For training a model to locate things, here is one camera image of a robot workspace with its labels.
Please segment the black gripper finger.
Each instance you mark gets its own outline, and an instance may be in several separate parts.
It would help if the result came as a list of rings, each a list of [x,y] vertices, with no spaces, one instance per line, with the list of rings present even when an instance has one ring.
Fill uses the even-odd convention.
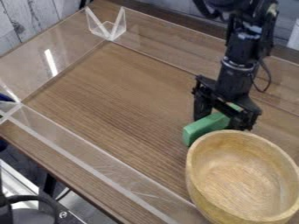
[[[201,93],[196,93],[193,96],[193,120],[197,121],[208,116],[211,111],[212,106],[209,99]]]
[[[229,117],[228,129],[229,130],[252,130],[252,115],[245,112],[235,113]]]

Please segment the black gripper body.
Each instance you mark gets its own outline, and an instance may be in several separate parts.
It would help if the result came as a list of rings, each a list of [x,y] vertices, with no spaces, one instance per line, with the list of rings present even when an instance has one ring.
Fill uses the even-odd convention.
[[[261,108],[249,98],[249,90],[253,86],[259,65],[256,62],[245,65],[235,64],[227,59],[220,62],[219,77],[216,80],[204,75],[195,77],[196,85],[192,95],[201,93],[208,99],[212,109],[216,109],[228,118],[239,112],[252,115],[252,128]]]

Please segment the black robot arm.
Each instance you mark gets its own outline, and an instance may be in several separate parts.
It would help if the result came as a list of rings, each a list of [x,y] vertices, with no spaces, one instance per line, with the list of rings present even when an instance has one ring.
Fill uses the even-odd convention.
[[[257,87],[257,71],[267,69],[264,57],[274,48],[278,0],[192,1],[208,19],[221,19],[228,14],[219,76],[213,80],[199,75],[192,89],[193,119],[199,121],[217,110],[228,118],[231,129],[251,130],[261,109],[249,98],[249,90]]]

